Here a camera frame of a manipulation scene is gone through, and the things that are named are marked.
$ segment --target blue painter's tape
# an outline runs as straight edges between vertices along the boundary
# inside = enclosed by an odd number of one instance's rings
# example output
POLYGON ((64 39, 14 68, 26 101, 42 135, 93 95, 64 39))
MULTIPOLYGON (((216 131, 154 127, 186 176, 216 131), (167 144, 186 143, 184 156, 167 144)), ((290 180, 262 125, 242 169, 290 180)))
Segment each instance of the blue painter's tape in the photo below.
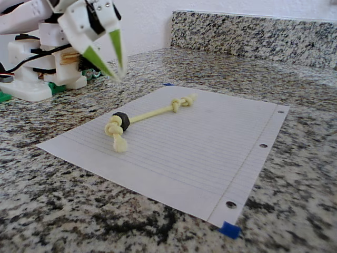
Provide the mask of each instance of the blue painter's tape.
POLYGON ((229 224, 226 221, 223 223, 222 228, 219 229, 220 233, 232 239, 237 239, 239 237, 240 231, 240 227, 229 224))

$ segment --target granite backsplash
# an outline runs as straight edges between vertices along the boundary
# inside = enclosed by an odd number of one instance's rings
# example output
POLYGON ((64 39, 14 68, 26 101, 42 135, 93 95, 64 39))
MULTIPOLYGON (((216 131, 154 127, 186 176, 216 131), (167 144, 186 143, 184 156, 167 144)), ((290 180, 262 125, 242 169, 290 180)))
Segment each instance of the granite backsplash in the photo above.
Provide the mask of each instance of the granite backsplash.
POLYGON ((175 11, 172 47, 337 70, 337 23, 175 11))

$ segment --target notebook paper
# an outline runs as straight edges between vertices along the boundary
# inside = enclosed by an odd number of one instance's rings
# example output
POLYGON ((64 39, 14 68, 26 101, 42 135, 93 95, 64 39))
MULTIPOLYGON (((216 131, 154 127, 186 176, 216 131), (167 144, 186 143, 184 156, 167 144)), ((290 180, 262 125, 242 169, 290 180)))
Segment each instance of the notebook paper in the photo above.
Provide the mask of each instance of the notebook paper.
POLYGON ((38 145, 70 163, 218 227, 234 224, 289 107, 168 86, 38 145), (116 153, 104 127, 197 93, 192 107, 131 124, 116 153))

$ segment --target white wall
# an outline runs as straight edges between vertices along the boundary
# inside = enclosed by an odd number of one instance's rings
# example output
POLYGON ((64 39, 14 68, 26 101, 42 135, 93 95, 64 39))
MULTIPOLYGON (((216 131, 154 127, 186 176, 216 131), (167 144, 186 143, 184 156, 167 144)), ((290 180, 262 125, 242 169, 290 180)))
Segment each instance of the white wall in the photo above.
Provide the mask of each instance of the white wall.
MULTIPOLYGON (((190 9, 274 17, 337 21, 337 0, 114 0, 122 14, 127 54, 133 55, 170 45, 172 11, 190 9)), ((0 36, 0 61, 8 65, 8 36, 0 36)), ((113 51, 107 38, 99 40, 107 60, 113 51)))

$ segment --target yellow rope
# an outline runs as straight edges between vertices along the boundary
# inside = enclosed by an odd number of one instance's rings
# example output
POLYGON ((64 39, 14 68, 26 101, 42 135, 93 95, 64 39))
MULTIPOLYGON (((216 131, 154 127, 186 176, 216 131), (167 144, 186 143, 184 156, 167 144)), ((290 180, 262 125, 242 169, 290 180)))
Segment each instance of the yellow rope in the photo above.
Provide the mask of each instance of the yellow rope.
MULTIPOLYGON (((164 112, 177 112, 180 106, 192 106, 193 102, 196 100, 197 94, 191 94, 181 99, 173 99, 170 106, 160 108, 151 112, 147 112, 135 117, 130 118, 130 124, 148 119, 150 117, 162 114, 164 112)), ((114 149, 116 152, 121 153, 127 150, 127 142, 122 138, 123 129, 121 128, 122 119, 114 115, 110 118, 109 123, 105 126, 105 133, 108 136, 114 138, 114 149)))

